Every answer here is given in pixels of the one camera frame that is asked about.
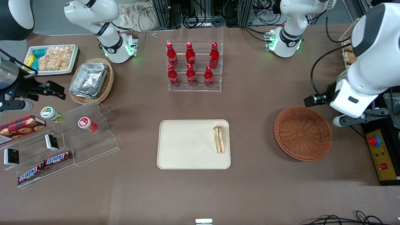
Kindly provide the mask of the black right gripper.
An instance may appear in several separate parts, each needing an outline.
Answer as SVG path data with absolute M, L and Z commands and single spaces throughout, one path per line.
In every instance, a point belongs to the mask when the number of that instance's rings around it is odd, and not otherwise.
M 12 83 L 7 88 L 1 89 L 0 99 L 6 100 L 6 95 L 10 95 L 10 100 L 16 98 L 27 98 L 32 101 L 39 100 L 39 90 L 41 90 L 40 95 L 57 97 L 61 100 L 66 100 L 66 94 L 64 87 L 53 81 L 47 81 L 45 83 L 40 83 L 35 79 L 20 79 Z

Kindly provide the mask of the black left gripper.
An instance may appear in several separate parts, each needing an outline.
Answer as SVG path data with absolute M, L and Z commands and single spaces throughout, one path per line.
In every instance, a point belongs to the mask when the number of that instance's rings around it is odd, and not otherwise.
M 305 107 L 310 108 L 319 104 L 330 104 L 335 93 L 335 88 L 336 83 L 332 82 L 326 86 L 326 91 L 304 98 Z

